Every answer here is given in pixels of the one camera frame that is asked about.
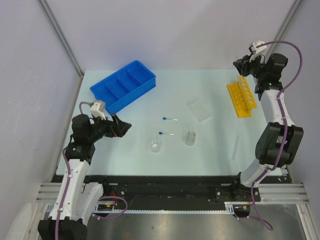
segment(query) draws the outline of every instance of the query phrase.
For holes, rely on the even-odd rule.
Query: purple cable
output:
[[[80,113],[81,113],[81,114],[84,114],[84,112],[82,111],[82,105],[83,105],[83,104],[92,106],[92,102],[81,101],[81,102],[79,103],[79,110],[80,110]]]
[[[69,176],[71,174],[71,168],[70,168],[69,162],[68,162],[67,157],[66,157],[66,150],[67,150],[67,147],[65,147],[62,150],[62,155],[63,155],[64,161],[65,161],[67,173],[68,173],[68,176]],[[58,240],[58,238],[59,238],[58,232],[59,232],[59,220],[60,220],[60,215],[61,215],[61,210],[60,209],[63,207],[64,201],[65,201],[65,198],[66,198],[66,195],[67,195],[67,191],[68,191],[68,188],[69,188],[69,184],[70,184],[70,177],[67,177],[65,188],[64,188],[64,191],[63,191],[63,194],[62,194],[62,198],[61,198],[61,201],[60,201],[60,205],[59,205],[59,209],[58,209],[58,214],[57,214],[56,220],[55,220],[55,228],[54,228],[54,239],[55,240]]]
[[[97,218],[100,218],[100,219],[116,219],[117,217],[120,217],[122,214],[125,213],[125,211],[127,211],[128,209],[128,202],[123,198],[123,197],[120,197],[120,196],[103,196],[99,199],[100,200],[103,200],[103,199],[119,199],[121,201],[123,201],[125,203],[125,208],[122,212],[120,212],[118,215],[116,216],[111,216],[111,217],[105,217],[105,216],[97,216],[97,215],[94,215],[95,217]]]
[[[251,185],[251,198],[252,198],[253,207],[254,207],[254,209],[256,211],[257,217],[249,217],[249,218],[260,220],[262,222],[263,226],[265,226],[268,230],[272,231],[274,229],[272,227],[272,225],[269,222],[267,222],[266,220],[264,220],[260,216],[260,214],[259,214],[259,212],[257,210],[257,205],[256,205],[255,197],[254,197],[254,187],[255,187],[255,183],[256,182],[260,181],[268,173],[268,171],[274,171],[277,168],[278,164],[279,164],[279,161],[280,161],[280,158],[281,158],[281,154],[282,154],[282,152],[284,150],[286,139],[287,139],[287,135],[288,135],[288,122],[287,122],[287,119],[286,119],[286,113],[285,113],[284,106],[282,105],[281,100],[280,100],[280,96],[297,79],[298,75],[301,72],[301,68],[302,68],[302,64],[303,64],[303,58],[302,58],[302,53],[301,53],[300,49],[295,44],[293,44],[292,42],[289,42],[289,41],[282,41],[282,40],[269,41],[269,42],[266,42],[264,44],[261,44],[261,45],[257,46],[257,48],[262,47],[262,46],[266,46],[266,45],[270,45],[270,44],[288,44],[288,45],[294,47],[297,50],[297,52],[299,54],[299,58],[300,58],[299,68],[298,68],[298,71],[296,72],[294,78],[282,90],[280,90],[278,95],[277,95],[277,102],[278,102],[278,105],[279,105],[279,108],[280,108],[280,112],[281,112],[281,116],[282,116],[282,120],[283,120],[283,123],[284,123],[284,132],[283,132],[283,138],[282,138],[282,141],[281,141],[281,144],[280,144],[279,152],[278,152],[278,154],[276,156],[273,168],[268,168],[268,169],[264,170],[263,173],[259,177],[257,177],[257,179],[255,179],[253,181],[252,185]]]

